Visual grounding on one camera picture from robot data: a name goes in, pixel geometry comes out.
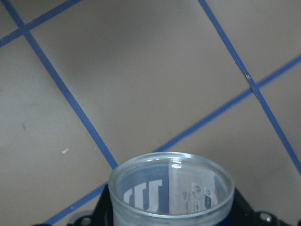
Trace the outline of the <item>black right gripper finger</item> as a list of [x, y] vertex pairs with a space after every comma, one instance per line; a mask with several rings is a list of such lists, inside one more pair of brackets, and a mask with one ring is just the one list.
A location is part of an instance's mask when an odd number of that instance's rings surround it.
[[255, 211], [240, 191], [235, 188], [229, 216], [229, 226], [279, 226], [279, 219], [266, 211]]

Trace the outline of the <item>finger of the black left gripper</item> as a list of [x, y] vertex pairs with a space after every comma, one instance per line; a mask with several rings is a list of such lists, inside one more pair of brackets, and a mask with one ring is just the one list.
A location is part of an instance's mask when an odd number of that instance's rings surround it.
[[90, 214], [78, 217], [71, 226], [113, 226], [113, 210], [108, 188], [104, 188], [96, 204], [95, 209]]

